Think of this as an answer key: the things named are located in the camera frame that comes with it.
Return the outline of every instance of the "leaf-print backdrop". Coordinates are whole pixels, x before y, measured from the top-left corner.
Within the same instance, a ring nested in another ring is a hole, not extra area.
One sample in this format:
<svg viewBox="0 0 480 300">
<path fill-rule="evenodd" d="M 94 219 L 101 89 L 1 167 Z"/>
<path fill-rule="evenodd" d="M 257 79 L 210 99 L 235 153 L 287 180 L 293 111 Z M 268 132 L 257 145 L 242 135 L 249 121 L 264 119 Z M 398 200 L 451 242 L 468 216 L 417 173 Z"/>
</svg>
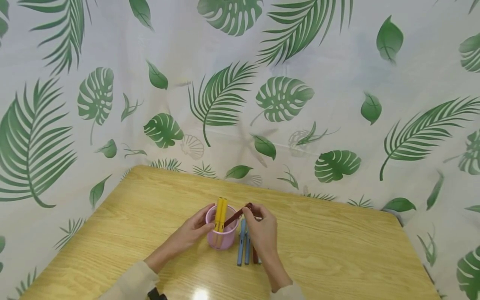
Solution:
<svg viewBox="0 0 480 300">
<path fill-rule="evenodd" d="M 478 299 L 477 2 L 0 0 L 0 299 L 138 164 L 391 211 Z"/>
</svg>

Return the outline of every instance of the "left hand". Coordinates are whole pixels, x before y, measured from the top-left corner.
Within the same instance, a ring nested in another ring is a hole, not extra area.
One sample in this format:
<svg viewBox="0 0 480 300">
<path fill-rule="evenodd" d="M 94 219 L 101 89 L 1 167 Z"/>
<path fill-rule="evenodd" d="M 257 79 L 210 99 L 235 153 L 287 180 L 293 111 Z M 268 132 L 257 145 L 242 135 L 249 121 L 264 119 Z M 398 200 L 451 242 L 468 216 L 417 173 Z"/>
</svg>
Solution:
<svg viewBox="0 0 480 300">
<path fill-rule="evenodd" d="M 188 218 L 160 247 L 145 259 L 146 264 L 155 273 L 158 273 L 168 260 L 189 249 L 201 237 L 212 231 L 215 224 L 213 222 L 206 224 L 205 215 L 214 205 L 214 203 L 209 204 Z"/>
</svg>

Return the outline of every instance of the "wooden table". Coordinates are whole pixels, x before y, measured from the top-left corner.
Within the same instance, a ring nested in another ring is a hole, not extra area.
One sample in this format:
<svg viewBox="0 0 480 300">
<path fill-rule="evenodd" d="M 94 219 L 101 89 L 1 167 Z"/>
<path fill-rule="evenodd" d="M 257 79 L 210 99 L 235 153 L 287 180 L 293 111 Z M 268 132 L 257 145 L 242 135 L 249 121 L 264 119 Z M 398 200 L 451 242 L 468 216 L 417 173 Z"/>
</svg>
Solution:
<svg viewBox="0 0 480 300">
<path fill-rule="evenodd" d="M 263 203 L 277 216 L 280 256 L 306 299 L 439 299 L 393 215 L 137 166 L 22 300 L 96 299 L 219 196 L 236 208 Z M 172 300 L 268 299 L 263 267 L 238 267 L 237 245 L 220 252 L 203 239 L 161 271 L 159 290 Z"/>
</svg>

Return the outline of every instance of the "pen holder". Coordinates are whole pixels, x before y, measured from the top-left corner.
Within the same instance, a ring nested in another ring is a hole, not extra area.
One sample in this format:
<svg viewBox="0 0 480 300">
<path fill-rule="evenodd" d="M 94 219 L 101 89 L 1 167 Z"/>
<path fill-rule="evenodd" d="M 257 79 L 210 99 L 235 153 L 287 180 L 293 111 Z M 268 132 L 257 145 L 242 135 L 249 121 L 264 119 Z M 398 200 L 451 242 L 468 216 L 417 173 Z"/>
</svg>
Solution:
<svg viewBox="0 0 480 300">
<path fill-rule="evenodd" d="M 205 216 L 205 222 L 207 224 L 215 222 L 215 213 L 216 205 L 210 208 Z M 225 220 L 228 220 L 228 218 L 233 216 L 234 213 L 235 209 L 230 205 L 227 205 L 227 214 Z M 230 248 L 233 245 L 233 241 L 235 240 L 235 234 L 239 223 L 239 220 L 233 221 L 223 230 L 223 232 L 218 232 L 215 230 L 210 231 L 207 234 L 207 241 L 210 246 L 217 250 L 226 250 Z"/>
</svg>

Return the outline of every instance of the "beige sleeve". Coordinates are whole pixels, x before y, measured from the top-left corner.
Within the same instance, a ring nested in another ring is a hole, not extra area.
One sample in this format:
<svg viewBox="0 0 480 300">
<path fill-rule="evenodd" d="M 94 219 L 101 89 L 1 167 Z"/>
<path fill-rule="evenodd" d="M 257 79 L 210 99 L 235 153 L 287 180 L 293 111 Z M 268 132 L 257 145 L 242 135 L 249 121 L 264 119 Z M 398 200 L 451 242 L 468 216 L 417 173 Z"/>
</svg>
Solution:
<svg viewBox="0 0 480 300">
<path fill-rule="evenodd" d="M 158 282 L 158 275 L 144 261 L 130 267 L 100 300 L 145 300 Z"/>
<path fill-rule="evenodd" d="M 305 300 L 301 288 L 293 282 L 291 286 L 279 289 L 275 294 L 270 293 L 270 300 Z"/>
</svg>

